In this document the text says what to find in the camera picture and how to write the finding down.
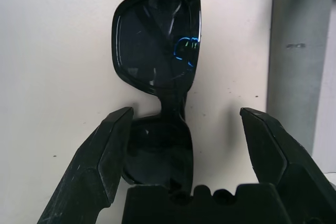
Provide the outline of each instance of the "black plastic frame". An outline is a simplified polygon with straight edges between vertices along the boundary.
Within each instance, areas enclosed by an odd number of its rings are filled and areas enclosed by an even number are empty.
[[[135,88],[142,90],[148,94],[155,95],[159,97],[159,99],[162,100],[171,100],[166,98],[171,98],[177,96],[177,99],[173,99],[175,102],[179,104],[181,100],[183,99],[184,94],[190,89],[195,73],[196,73],[196,65],[194,65],[194,68],[191,69],[188,74],[185,75],[185,78],[183,78],[181,81],[179,81],[179,85],[177,89],[163,89],[163,88],[157,88],[150,86],[148,84],[145,84],[136,78],[132,77],[128,73],[126,73],[122,68],[120,67],[119,61],[118,61],[118,40],[119,40],[119,21],[122,16],[122,14],[129,8],[133,7],[138,2],[141,2],[144,0],[124,0],[116,9],[116,12],[113,17],[113,23],[112,23],[112,60],[113,60],[113,66],[117,73],[117,75],[126,83],[134,86]],[[191,34],[198,39],[198,47],[196,48],[195,53],[195,63],[197,63],[198,60],[198,53],[199,53],[199,44],[201,39],[201,0],[185,0],[189,10],[190,10],[190,26],[191,26]]]

